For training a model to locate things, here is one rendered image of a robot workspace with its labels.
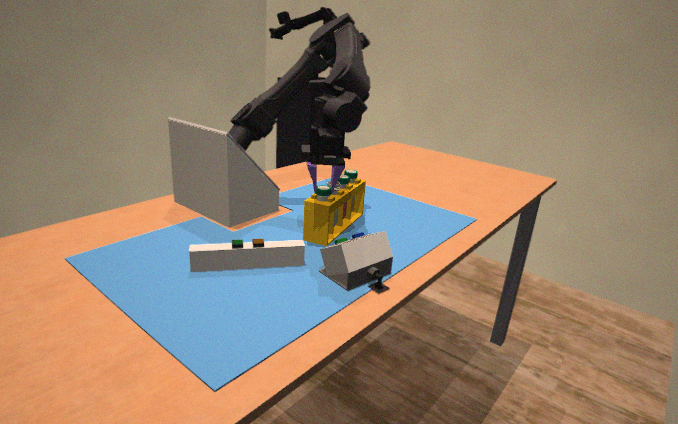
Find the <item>blue flat mat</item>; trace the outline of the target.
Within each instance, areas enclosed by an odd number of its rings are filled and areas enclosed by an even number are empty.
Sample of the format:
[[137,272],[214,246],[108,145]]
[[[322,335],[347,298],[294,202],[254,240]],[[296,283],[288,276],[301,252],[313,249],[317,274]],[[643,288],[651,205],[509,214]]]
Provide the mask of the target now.
[[[291,212],[231,231],[194,218],[65,260],[214,392],[368,292],[319,272],[320,249],[386,231],[393,254],[382,283],[477,219],[365,186],[363,215],[328,246],[303,240],[313,183],[279,193]],[[303,240],[304,266],[191,272],[190,245]]]

